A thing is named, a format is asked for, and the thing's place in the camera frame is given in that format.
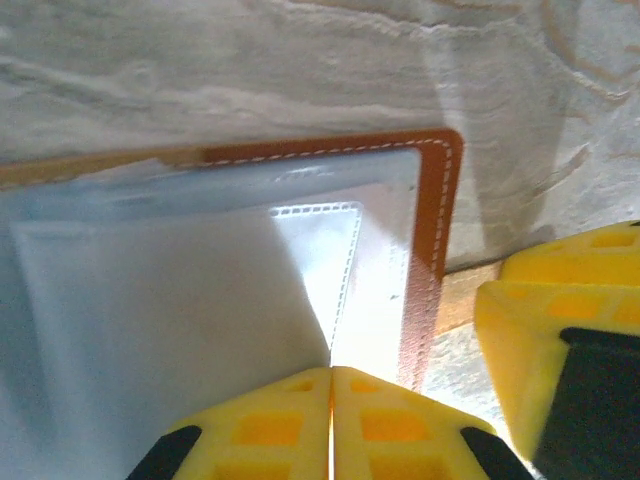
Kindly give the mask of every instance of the wooden surface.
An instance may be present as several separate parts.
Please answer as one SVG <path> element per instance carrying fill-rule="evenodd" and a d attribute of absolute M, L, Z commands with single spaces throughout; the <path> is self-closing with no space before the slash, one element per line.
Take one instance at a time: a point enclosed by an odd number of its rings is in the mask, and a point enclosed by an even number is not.
<path fill-rule="evenodd" d="M 502 262 L 445 275 L 436 323 L 436 335 L 473 321 L 476 289 L 498 278 Z"/>

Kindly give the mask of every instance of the yellow plastic block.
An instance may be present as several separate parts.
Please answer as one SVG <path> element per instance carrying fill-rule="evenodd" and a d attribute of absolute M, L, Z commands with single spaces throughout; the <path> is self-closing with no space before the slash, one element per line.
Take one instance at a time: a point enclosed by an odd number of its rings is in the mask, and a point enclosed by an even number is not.
<path fill-rule="evenodd" d="M 640 286 L 640 222 L 624 222 L 523 250 L 501 280 Z"/>
<path fill-rule="evenodd" d="M 513 443 L 532 459 L 569 352 L 560 333 L 576 327 L 640 336 L 640 289 L 488 282 L 478 289 L 475 322 Z"/>
<path fill-rule="evenodd" d="M 325 480 L 330 392 L 312 369 L 183 419 L 202 434 L 173 479 Z"/>
<path fill-rule="evenodd" d="M 336 480 L 486 480 L 461 429 L 482 420 L 347 367 L 333 373 Z"/>

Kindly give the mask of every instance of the brown leather border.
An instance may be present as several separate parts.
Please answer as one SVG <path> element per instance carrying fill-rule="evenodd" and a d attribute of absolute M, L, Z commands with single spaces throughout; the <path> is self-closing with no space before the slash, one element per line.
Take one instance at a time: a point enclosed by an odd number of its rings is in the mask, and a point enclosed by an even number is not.
<path fill-rule="evenodd" d="M 319 155 L 414 148 L 422 155 L 408 295 L 398 359 L 398 382 L 423 383 L 435 333 L 449 226 L 463 142 L 453 130 L 411 130 L 231 145 L 200 145 L 111 152 L 0 166 L 0 190 L 69 180 L 148 158 L 178 167 L 224 168 Z"/>

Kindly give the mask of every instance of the white marble surface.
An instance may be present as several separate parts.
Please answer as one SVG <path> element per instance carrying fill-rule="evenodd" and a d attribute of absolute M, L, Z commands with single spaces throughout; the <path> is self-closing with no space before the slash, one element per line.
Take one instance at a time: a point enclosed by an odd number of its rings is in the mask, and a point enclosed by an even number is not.
<path fill-rule="evenodd" d="M 0 161 L 450 125 L 449 266 L 640 216 L 637 0 L 3 0 Z"/>

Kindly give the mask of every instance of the black rubber edge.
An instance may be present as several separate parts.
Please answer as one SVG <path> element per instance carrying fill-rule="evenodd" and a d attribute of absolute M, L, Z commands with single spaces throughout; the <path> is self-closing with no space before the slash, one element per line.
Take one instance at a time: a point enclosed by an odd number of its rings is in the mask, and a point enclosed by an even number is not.
<path fill-rule="evenodd" d="M 640 478 L 640 337 L 567 328 L 570 345 L 533 463 L 547 480 Z"/>
<path fill-rule="evenodd" d="M 163 435 L 133 469 L 127 480 L 171 480 L 178 473 L 182 462 L 201 434 L 200 427 L 190 425 Z"/>
<path fill-rule="evenodd" d="M 465 427 L 460 434 L 490 480 L 533 480 L 500 437 L 476 427 Z"/>

